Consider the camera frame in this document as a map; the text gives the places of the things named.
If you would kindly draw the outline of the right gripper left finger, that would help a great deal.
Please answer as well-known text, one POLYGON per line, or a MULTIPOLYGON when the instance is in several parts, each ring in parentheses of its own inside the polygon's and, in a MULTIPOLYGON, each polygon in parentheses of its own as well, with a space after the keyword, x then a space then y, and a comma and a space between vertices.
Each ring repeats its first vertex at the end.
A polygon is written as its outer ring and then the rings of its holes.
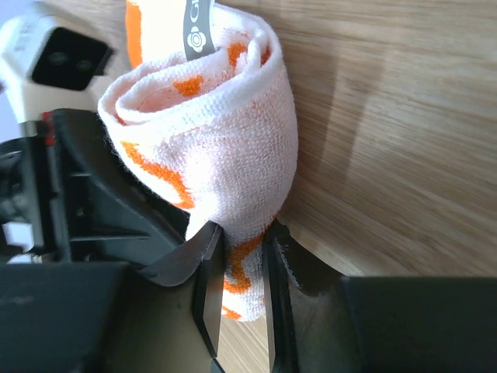
POLYGON ((4 264, 3 372, 218 372, 222 229, 141 271, 117 262, 4 264))

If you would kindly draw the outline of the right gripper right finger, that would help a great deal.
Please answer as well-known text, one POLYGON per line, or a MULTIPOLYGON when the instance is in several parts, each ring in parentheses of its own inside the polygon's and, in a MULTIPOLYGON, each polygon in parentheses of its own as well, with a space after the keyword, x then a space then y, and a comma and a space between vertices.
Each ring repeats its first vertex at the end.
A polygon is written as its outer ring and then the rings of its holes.
POLYGON ((263 241, 273 372, 494 372, 493 277, 347 277, 273 223, 263 241))

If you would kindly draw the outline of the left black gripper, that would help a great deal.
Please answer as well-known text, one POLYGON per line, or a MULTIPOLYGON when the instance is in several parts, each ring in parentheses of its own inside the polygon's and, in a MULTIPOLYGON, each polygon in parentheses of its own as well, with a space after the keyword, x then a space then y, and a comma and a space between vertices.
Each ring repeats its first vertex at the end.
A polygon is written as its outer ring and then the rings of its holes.
POLYGON ((1 224, 31 225, 49 261, 146 267, 185 241, 187 215, 140 183, 93 111, 59 109, 1 143, 1 224))

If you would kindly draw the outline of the orange white patterned towel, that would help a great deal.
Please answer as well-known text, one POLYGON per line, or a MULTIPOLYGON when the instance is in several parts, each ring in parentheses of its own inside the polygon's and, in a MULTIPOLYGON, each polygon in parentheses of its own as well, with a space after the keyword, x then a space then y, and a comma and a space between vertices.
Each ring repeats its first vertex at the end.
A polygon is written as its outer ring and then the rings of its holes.
POLYGON ((185 211, 192 238, 224 230, 221 313, 251 322, 265 312, 262 241, 292 186, 298 133, 280 41, 263 18, 222 4, 212 28, 176 29, 184 4, 129 1, 132 69, 98 113, 123 164, 185 211))

